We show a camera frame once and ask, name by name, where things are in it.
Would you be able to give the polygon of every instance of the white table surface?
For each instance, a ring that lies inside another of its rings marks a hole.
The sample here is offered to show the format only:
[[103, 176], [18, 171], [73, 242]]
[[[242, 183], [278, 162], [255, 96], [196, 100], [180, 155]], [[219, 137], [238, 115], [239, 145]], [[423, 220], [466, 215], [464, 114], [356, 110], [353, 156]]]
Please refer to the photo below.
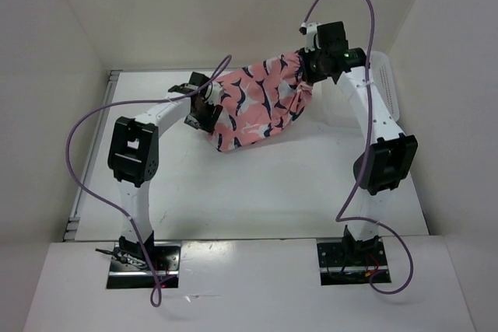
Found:
[[[472, 322], [443, 238], [406, 238], [411, 285], [378, 295], [369, 285], [321, 286], [314, 239], [184, 242], [178, 289], [149, 304], [149, 289], [106, 290], [112, 243], [52, 244], [25, 332], [471, 332]], [[384, 238], [391, 288], [408, 273]]]
[[[164, 97], [190, 74], [121, 73], [112, 101]], [[160, 168], [151, 183], [156, 239], [341, 236], [344, 225], [334, 218], [354, 184], [352, 164], [364, 140], [359, 128], [332, 128], [318, 120], [319, 100], [314, 97], [311, 108], [283, 134], [228, 153], [217, 152], [206, 133], [176, 123], [160, 139]], [[114, 122], [148, 107], [115, 107], [107, 116], [86, 184], [112, 201], [119, 202], [117, 182], [107, 168]], [[346, 214], [358, 211], [360, 202], [356, 197]], [[119, 237], [121, 216], [113, 208], [82, 194], [78, 212], [77, 241]], [[410, 176], [395, 190], [384, 222], [401, 235], [428, 234]]]

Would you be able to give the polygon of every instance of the purple cable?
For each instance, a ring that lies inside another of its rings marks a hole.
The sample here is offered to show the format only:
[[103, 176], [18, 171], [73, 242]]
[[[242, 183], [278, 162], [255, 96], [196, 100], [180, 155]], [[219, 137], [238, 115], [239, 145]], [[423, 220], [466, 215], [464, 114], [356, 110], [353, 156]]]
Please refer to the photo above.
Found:
[[[313, 4], [310, 7], [310, 10], [306, 14], [306, 17], [304, 18], [304, 23], [307, 22], [307, 20], [310, 18], [311, 13], [314, 10], [314, 7], [319, 3], [320, 0], [315, 0]], [[374, 225], [379, 225], [380, 227], [386, 229], [390, 233], [392, 233], [396, 239], [399, 240], [401, 245], [403, 246], [403, 249], [406, 251], [406, 255], [408, 256], [409, 259], [409, 264], [410, 264], [410, 271], [408, 278], [406, 279], [405, 283], [400, 286], [399, 288], [395, 289], [394, 291], [384, 291], [382, 289], [377, 288], [373, 280], [374, 278], [379, 275], [379, 273], [385, 272], [384, 270], [378, 271], [375, 274], [371, 275], [369, 277], [369, 283], [370, 286], [377, 292], [383, 294], [383, 295], [394, 295], [396, 293], [399, 293], [403, 291], [410, 282], [412, 281], [413, 278], [413, 258], [412, 254], [410, 253], [409, 248], [406, 246], [405, 241], [399, 236], [399, 234], [396, 233], [391, 227], [385, 225], [384, 223], [380, 223], [375, 221], [374, 219], [371, 218], [366, 218], [366, 217], [348, 217], [348, 218], [343, 218], [342, 216], [344, 215], [345, 210], [348, 208], [349, 204], [351, 203], [352, 198], [355, 196], [356, 192], [358, 191], [359, 188], [359, 183], [363, 179], [363, 175], [365, 174], [366, 170], [366, 161], [368, 160], [368, 155], [370, 154], [370, 144], [372, 141], [372, 125], [373, 125], [373, 103], [372, 103], [372, 90], [370, 88], [370, 53], [372, 51], [372, 44], [374, 41], [374, 31], [375, 31], [375, 15], [374, 15], [374, 6], [372, 5], [371, 0], [365, 0], [366, 3], [368, 4], [368, 9], [370, 10], [370, 36], [368, 38], [368, 46], [366, 48], [366, 63], [365, 63], [365, 83], [366, 83], [366, 96], [367, 96], [367, 101], [368, 101], [368, 128], [366, 130], [366, 142], [365, 142], [365, 152], [363, 156], [363, 161], [361, 163], [361, 168], [359, 169], [359, 175], [358, 178], [356, 179], [355, 185], [352, 187], [351, 192], [349, 193], [348, 198], [346, 198], [344, 205], [342, 206], [341, 210], [335, 217], [336, 222], [352, 222], [352, 221], [364, 221], [364, 222], [369, 222], [373, 223]]]
[[[232, 60], [232, 55], [229, 54], [227, 55], [218, 65], [218, 67], [215, 69], [215, 71], [212, 73], [211, 75], [211, 78], [209, 79], [209, 81], [207, 81], [204, 85], [202, 85], [201, 87], [199, 87], [198, 89], [196, 89], [195, 91], [191, 92], [191, 93], [188, 93], [186, 95], [183, 95], [183, 96], [177, 96], [177, 97], [172, 97], [170, 99], [159, 99], [159, 100], [128, 100], [128, 101], [120, 101], [120, 102], [116, 102], [116, 103], [110, 103], [110, 104], [106, 104], [106, 105], [103, 105], [101, 107], [98, 107], [94, 110], [91, 110], [90, 112], [88, 112], [87, 114], [85, 114], [83, 117], [81, 117], [78, 122], [76, 122], [76, 124], [72, 127], [71, 131], [69, 132], [69, 135], [68, 135], [68, 139], [65, 143], [65, 163], [66, 163], [66, 166], [68, 167], [68, 170], [69, 170], [69, 174], [71, 175], [72, 179], [76, 182], [76, 184], [78, 184], [78, 186], [84, 190], [87, 194], [89, 194], [90, 196], [93, 196], [94, 198], [96, 198], [97, 200], [100, 200], [102, 201], [103, 203], [105, 204], [108, 204], [110, 206], [112, 206], [113, 208], [117, 209], [118, 211], [120, 211], [124, 216], [126, 216], [126, 218], [128, 218], [128, 220], [130, 221], [130, 224], [132, 225], [132, 228], [133, 230], [135, 231], [135, 234], [137, 236], [137, 239], [139, 240], [139, 245], [140, 247], [142, 248], [142, 252], [144, 253], [144, 257], [146, 258], [146, 263], [147, 263], [147, 266], [149, 266], [149, 269], [150, 269], [150, 272], [152, 273], [153, 275], [153, 278], [154, 278], [154, 288], [153, 288], [153, 291], [151, 292], [150, 294], [150, 303], [154, 306], [154, 307], [159, 307], [161, 305], [161, 302], [163, 301], [163, 293], [162, 293], [162, 287], [161, 285], [164, 284], [166, 282], [166, 280], [169, 280], [168, 277], [166, 277], [165, 279], [163, 280], [159, 280], [159, 277], [156, 273], [156, 270], [154, 269], [154, 266], [153, 266], [153, 263], [152, 261], [150, 260], [150, 257], [149, 257], [149, 254], [147, 253], [147, 250], [146, 250], [146, 246], [144, 245], [144, 242], [143, 242], [143, 238], [140, 236], [140, 232], [139, 232], [139, 228], [137, 227], [137, 225], [135, 224], [135, 221], [133, 220], [133, 218], [129, 215], [129, 213], [127, 211], [125, 211], [121, 206], [115, 204], [114, 202], [112, 201], [109, 201], [107, 200], [105, 197], [102, 197], [100, 196], [99, 194], [96, 194], [95, 192], [93, 192], [92, 190], [90, 190], [88, 187], [86, 187], [82, 181], [78, 178], [78, 176], [75, 174], [75, 171], [74, 169], [72, 168], [72, 164], [71, 164], [71, 154], [70, 154], [70, 150], [71, 150], [71, 140], [72, 140], [72, 137], [73, 135], [75, 134], [76, 130], [78, 129], [79, 125], [82, 124], [84, 121], [86, 121], [86, 119], [88, 119], [89, 117], [93, 116], [95, 113], [98, 113], [100, 112], [101, 110], [104, 110], [104, 109], [107, 109], [107, 108], [111, 108], [111, 107], [117, 107], [118, 105], [128, 105], [128, 104], [147, 104], [147, 103], [154, 103], [154, 104], [159, 104], [159, 103], [169, 103], [169, 102], [174, 102], [174, 101], [178, 101], [178, 100], [182, 100], [186, 97], [190, 97], [190, 96], [193, 96], [197, 93], [199, 93], [200, 91], [202, 91], [205, 87], [207, 87], [212, 81], [214, 81], [216, 78], [219, 77], [219, 75], [221, 73], [223, 73], [223, 71], [226, 69], [226, 67], [228, 66], [228, 64], [230, 63], [230, 61]], [[157, 302], [154, 301], [154, 293], [155, 292], [158, 292], [158, 300]]]

